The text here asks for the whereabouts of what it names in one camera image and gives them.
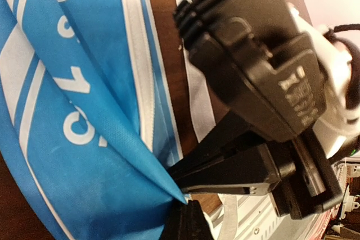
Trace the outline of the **blue racket bag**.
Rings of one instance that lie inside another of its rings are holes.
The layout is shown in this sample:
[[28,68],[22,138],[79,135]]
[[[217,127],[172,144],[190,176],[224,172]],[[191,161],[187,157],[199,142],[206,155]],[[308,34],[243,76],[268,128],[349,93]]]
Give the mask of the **blue racket bag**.
[[219,105],[172,22],[181,0],[1,0],[1,154],[56,239],[160,239],[167,173]]

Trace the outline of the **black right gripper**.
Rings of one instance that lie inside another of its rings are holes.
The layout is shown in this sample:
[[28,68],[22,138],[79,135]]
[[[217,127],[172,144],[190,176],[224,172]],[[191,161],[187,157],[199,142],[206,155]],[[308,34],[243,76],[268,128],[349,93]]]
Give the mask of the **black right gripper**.
[[262,196],[271,192],[277,216],[301,220],[343,199],[314,131],[269,142],[230,111],[181,161],[168,169],[186,193]]

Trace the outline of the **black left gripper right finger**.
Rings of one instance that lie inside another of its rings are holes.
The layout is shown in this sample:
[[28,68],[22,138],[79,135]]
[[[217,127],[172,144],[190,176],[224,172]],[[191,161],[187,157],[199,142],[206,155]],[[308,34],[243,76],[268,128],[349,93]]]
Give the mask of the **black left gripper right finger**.
[[206,221],[199,201],[188,201],[187,207],[187,239],[213,240],[210,226]]

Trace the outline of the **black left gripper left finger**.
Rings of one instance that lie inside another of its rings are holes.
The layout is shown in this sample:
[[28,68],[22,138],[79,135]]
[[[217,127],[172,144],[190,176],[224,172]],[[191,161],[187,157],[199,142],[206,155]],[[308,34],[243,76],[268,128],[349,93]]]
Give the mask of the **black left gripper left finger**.
[[160,240],[181,240],[187,236],[187,205],[173,205],[164,225]]

